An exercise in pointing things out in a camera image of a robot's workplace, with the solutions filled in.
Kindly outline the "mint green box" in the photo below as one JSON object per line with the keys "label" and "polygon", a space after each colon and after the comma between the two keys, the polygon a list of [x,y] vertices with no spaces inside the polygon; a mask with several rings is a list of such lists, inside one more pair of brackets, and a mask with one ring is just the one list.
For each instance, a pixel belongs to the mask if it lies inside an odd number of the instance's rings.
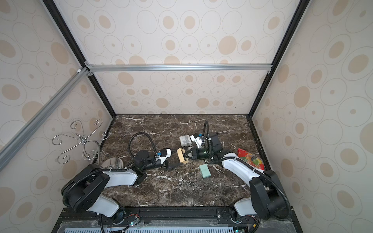
{"label": "mint green box", "polygon": [[208,168],[207,164],[200,165],[199,169],[200,169],[200,172],[201,172],[201,175],[202,175],[203,179],[211,176],[211,173],[209,171],[209,168]]}

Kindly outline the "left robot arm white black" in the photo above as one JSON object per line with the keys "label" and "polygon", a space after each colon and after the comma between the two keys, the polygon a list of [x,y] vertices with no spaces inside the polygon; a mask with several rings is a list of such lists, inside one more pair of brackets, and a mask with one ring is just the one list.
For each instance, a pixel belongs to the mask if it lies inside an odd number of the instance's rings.
{"label": "left robot arm white black", "polygon": [[104,196],[104,189],[138,185],[147,177],[148,170],[164,168],[170,171],[181,166],[182,163],[168,163],[174,152],[162,149],[151,156],[148,151],[140,150],[133,157],[133,163],[124,169],[100,168],[90,164],[62,188],[63,204],[76,213],[88,211],[112,219],[123,218],[124,208],[114,199]]}

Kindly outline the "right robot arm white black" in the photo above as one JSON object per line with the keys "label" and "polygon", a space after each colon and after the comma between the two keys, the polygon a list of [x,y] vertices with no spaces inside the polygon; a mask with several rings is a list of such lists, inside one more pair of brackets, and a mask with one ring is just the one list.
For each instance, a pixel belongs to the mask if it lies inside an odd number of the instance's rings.
{"label": "right robot arm white black", "polygon": [[224,149],[218,134],[193,134],[189,136],[196,146],[186,151],[183,156],[192,160],[204,160],[210,164],[218,164],[234,173],[250,188],[250,197],[243,198],[231,205],[230,214],[233,221],[255,215],[261,219],[275,218],[287,221],[291,218],[291,205],[281,185],[278,175],[273,170],[261,170],[236,153]]}

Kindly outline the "tan mint box base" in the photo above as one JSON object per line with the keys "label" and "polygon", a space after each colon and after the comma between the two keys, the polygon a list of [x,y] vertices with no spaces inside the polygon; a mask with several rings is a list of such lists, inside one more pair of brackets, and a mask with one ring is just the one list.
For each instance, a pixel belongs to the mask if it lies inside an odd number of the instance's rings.
{"label": "tan mint box base", "polygon": [[182,163],[182,164],[187,164],[187,163],[189,163],[188,158],[185,158],[185,157],[184,157],[185,152],[186,152],[186,151],[185,151],[183,148],[179,148],[179,149],[177,149],[177,155],[178,155],[178,158],[179,158],[180,163]]}

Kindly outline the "white gift box grey bow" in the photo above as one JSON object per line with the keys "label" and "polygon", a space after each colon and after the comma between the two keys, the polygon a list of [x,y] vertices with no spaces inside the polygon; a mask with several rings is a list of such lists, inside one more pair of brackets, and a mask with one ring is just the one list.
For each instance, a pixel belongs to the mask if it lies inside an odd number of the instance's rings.
{"label": "white gift box grey bow", "polygon": [[189,135],[179,137],[181,147],[188,147],[192,145],[192,141]]}

